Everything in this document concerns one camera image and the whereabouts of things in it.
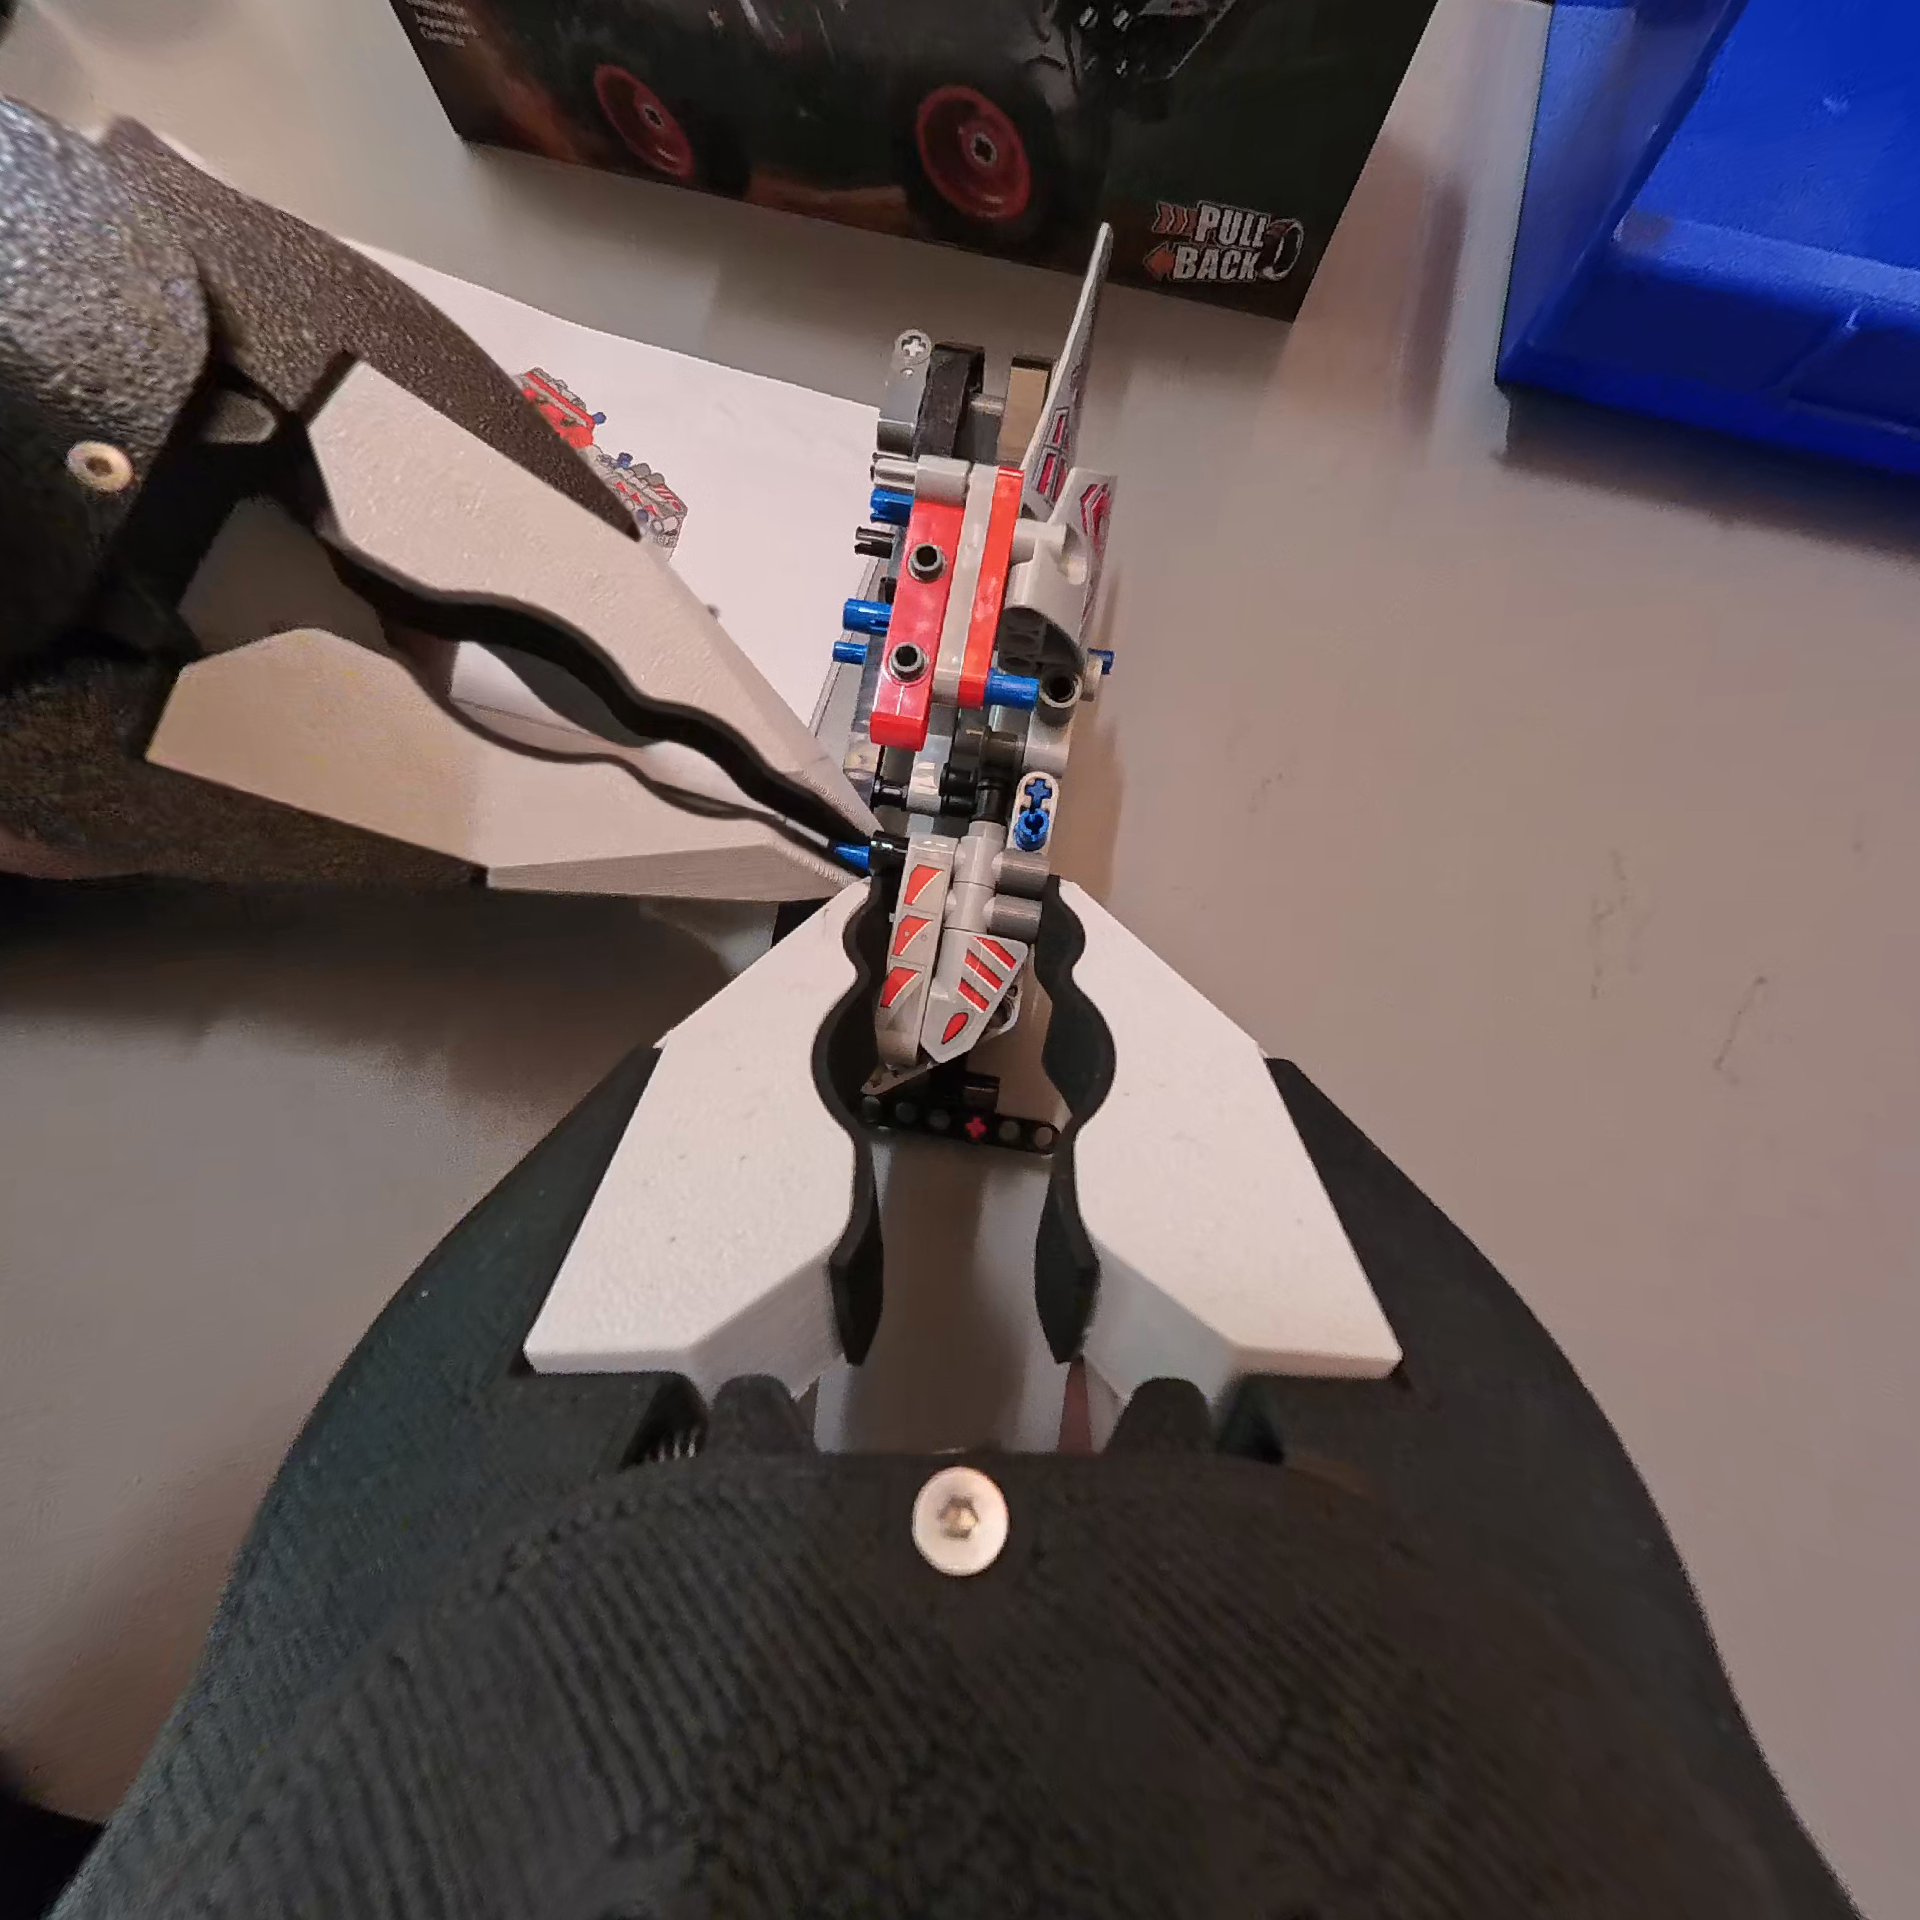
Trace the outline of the blue storage bin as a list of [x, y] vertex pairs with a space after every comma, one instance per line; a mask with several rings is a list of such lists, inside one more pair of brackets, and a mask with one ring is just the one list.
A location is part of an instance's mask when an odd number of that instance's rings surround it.
[[1918, 6], [1553, 3], [1497, 378], [1918, 471]]

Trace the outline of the black toy set box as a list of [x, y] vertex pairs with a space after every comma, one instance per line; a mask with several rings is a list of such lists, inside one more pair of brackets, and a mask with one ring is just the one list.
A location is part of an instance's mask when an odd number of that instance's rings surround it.
[[1289, 321], [1431, 1], [396, 1], [467, 141]]

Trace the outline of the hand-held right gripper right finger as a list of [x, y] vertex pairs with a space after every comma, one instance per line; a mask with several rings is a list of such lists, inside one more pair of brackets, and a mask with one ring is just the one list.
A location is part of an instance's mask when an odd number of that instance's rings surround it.
[[1054, 1359], [1217, 1412], [1249, 1377], [1389, 1377], [1401, 1344], [1261, 1046], [1070, 880], [1034, 972], [1065, 1110], [1034, 1249]]

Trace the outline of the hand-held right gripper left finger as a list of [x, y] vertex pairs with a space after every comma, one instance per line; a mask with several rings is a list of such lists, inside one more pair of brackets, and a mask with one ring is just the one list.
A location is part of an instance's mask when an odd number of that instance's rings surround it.
[[526, 1335], [543, 1376], [666, 1373], [701, 1395], [801, 1393], [862, 1363], [881, 1308], [862, 1066], [831, 1022], [863, 1010], [853, 881], [655, 1046], [625, 1129]]

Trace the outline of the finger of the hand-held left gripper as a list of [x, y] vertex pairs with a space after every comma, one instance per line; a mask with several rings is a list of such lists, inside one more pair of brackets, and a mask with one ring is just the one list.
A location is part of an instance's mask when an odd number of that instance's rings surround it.
[[185, 665], [148, 762], [478, 868], [502, 894], [805, 901], [851, 869], [770, 824], [701, 756], [618, 745], [508, 698], [430, 689], [394, 653], [317, 628]]
[[375, 610], [540, 659], [618, 734], [701, 756], [821, 843], [876, 834], [837, 762], [646, 539], [362, 361], [304, 435], [326, 507], [316, 529]]

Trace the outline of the white instruction booklet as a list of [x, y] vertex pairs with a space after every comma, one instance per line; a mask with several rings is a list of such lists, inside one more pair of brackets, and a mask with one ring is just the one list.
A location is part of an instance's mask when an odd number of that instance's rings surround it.
[[377, 247], [362, 254], [453, 319], [801, 722], [863, 595], [876, 409], [586, 327]]

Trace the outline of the toy brick vehicle model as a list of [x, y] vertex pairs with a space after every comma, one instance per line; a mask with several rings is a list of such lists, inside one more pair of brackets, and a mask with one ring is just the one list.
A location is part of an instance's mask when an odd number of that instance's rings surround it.
[[889, 914], [871, 998], [873, 1128], [1046, 1154], [1059, 1126], [1000, 1108], [979, 1068], [1027, 1001], [1078, 716], [1108, 650], [1088, 640], [1115, 481], [1078, 461], [1102, 222], [1054, 355], [896, 335], [876, 415], [863, 593], [841, 610], [827, 695], [851, 701], [844, 772], [877, 834]]

